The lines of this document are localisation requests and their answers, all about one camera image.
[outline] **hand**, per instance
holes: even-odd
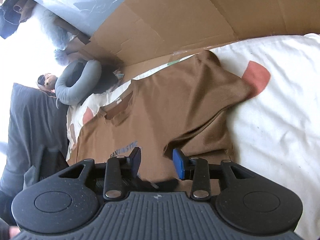
[[[9,227],[9,238],[14,238],[17,234],[20,233],[20,229],[18,227]]]

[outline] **white bed sheet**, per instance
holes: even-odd
[[[237,162],[298,194],[303,202],[303,214],[295,232],[307,240],[318,239],[320,36],[257,38],[212,51],[223,68],[240,77],[249,66],[267,69],[270,73],[268,85],[259,95],[229,110],[228,128]],[[165,67],[167,64],[135,79],[147,77]],[[258,83],[260,75],[259,71],[249,73]],[[112,93],[91,95],[82,106],[69,108],[70,149],[83,123],[93,117],[100,106],[116,100],[129,84],[130,81]]]

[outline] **cardboard box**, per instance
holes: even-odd
[[[320,33],[319,12],[320,0],[125,0],[81,52],[116,55],[128,80],[198,48]]]

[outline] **brown cloth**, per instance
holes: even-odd
[[[141,80],[132,80],[120,99],[101,107],[85,124],[69,164],[96,163],[141,148],[139,174],[152,182],[177,178],[175,147],[209,163],[229,159],[232,144],[226,110],[247,98],[251,88],[224,70],[215,54],[203,51]],[[179,190],[189,190],[190,181]]]
[[[21,14],[19,23],[26,22],[32,15],[32,10],[36,6],[36,2],[33,0],[19,0],[13,9]]]

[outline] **travel pillow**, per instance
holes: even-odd
[[[101,77],[102,68],[100,62],[97,60],[89,60],[85,64],[82,74],[77,82],[73,86],[67,87],[66,82],[68,78],[72,75],[75,69],[80,67],[79,64],[83,67],[85,61],[76,60],[70,63],[57,79],[55,84],[56,97],[65,105],[74,106],[79,104],[81,100],[97,85]]]

